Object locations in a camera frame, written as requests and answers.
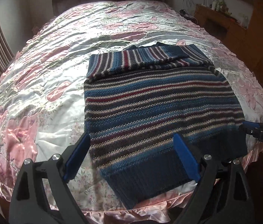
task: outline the blue gripper pad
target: blue gripper pad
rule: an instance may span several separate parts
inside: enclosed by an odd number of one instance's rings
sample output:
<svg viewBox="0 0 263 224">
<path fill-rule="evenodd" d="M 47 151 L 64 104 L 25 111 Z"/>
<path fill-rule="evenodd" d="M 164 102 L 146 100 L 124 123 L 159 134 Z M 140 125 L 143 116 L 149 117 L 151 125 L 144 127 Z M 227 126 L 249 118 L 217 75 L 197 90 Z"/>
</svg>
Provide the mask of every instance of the blue gripper pad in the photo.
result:
<svg viewBox="0 0 263 224">
<path fill-rule="evenodd" d="M 70 179 L 74 179 L 79 170 L 89 148 L 90 148 L 90 136 L 84 133 L 75 145 L 70 147 L 75 147 L 74 151 L 70 155 L 69 159 L 65 163 L 65 173 L 63 180 L 68 182 Z"/>
<path fill-rule="evenodd" d="M 260 128 L 259 123 L 255 123 L 251 121 L 244 121 L 243 126 L 248 129 Z"/>
<path fill-rule="evenodd" d="M 198 183 L 201 179 L 200 165 L 197 163 L 195 157 L 193 156 L 189 148 L 186 146 L 185 142 L 179 134 L 175 134 L 173 136 L 173 144 L 174 149 L 177 152 L 177 155 L 179 156 L 179 159 L 182 162 L 188 177 L 190 179 L 195 180 L 196 183 Z"/>
</svg>

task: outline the metal screw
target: metal screw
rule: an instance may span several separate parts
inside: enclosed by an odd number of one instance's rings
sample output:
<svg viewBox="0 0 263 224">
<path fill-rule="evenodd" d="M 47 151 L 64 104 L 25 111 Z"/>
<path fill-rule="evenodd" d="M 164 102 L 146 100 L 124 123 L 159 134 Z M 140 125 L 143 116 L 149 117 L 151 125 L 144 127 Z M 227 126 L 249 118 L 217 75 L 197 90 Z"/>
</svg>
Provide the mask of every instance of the metal screw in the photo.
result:
<svg viewBox="0 0 263 224">
<path fill-rule="evenodd" d="M 238 165 L 238 164 L 240 164 L 240 161 L 239 161 L 238 159 L 234 159 L 234 160 L 233 160 L 233 163 L 234 163 L 235 165 Z"/>
<path fill-rule="evenodd" d="M 205 159 L 205 160 L 211 160 L 211 158 L 212 158 L 212 157 L 211 157 L 211 155 L 209 155 L 209 154 L 205 154 L 205 155 L 204 155 L 204 159 Z"/>
<path fill-rule="evenodd" d="M 60 159 L 60 154 L 54 154 L 53 156 L 52 156 L 52 159 L 55 161 L 55 160 L 59 160 Z"/>
<path fill-rule="evenodd" d="M 25 165 L 29 164 L 30 162 L 31 162 L 31 159 L 30 159 L 30 158 L 27 158 L 27 159 L 24 160 L 24 164 L 25 164 Z"/>
</svg>

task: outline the sweater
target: sweater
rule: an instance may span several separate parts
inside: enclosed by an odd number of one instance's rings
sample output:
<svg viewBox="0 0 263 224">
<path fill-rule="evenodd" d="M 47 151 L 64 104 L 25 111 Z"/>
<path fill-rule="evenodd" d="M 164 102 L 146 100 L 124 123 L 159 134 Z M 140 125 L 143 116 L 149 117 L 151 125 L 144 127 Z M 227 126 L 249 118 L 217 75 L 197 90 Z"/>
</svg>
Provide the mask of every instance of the sweater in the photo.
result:
<svg viewBox="0 0 263 224">
<path fill-rule="evenodd" d="M 195 45 L 92 55 L 84 90 L 90 156 L 128 209 L 191 181 L 175 133 L 215 159 L 247 154 L 241 106 Z"/>
</svg>

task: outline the folded sweater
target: folded sweater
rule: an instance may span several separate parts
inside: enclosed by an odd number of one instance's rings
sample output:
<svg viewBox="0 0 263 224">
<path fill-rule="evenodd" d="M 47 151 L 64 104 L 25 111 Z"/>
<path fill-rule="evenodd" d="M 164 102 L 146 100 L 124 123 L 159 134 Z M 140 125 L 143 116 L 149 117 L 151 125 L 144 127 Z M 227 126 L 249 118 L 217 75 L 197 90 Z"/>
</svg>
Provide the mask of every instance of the folded sweater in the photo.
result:
<svg viewBox="0 0 263 224">
<path fill-rule="evenodd" d="M 247 154 L 241 106 L 195 45 L 92 55 L 84 90 L 90 156 L 126 208 L 190 181 L 175 133 L 215 159 Z"/>
</svg>

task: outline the floral bedspread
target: floral bedspread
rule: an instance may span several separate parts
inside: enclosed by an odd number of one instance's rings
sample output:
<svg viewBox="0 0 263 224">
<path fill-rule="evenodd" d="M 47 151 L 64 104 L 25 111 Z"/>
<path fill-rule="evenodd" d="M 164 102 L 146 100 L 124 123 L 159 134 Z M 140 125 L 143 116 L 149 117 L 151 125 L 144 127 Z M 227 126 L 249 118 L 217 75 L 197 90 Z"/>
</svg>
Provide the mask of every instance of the floral bedspread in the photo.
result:
<svg viewBox="0 0 263 224">
<path fill-rule="evenodd" d="M 10 200 L 25 158 L 44 161 L 74 144 L 84 131 L 84 90 L 92 54 L 131 45 L 195 44 L 237 96 L 246 120 L 263 122 L 263 89 L 244 63 L 203 28 L 183 19 L 165 3 L 98 2 L 69 9 L 47 24 L 17 53 L 0 79 L 0 195 Z M 255 140 L 247 137 L 246 167 L 256 160 Z M 44 182 L 51 208 L 56 208 Z M 195 182 L 126 210 L 86 156 L 68 184 L 92 223 L 169 221 L 167 209 L 185 205 Z"/>
</svg>

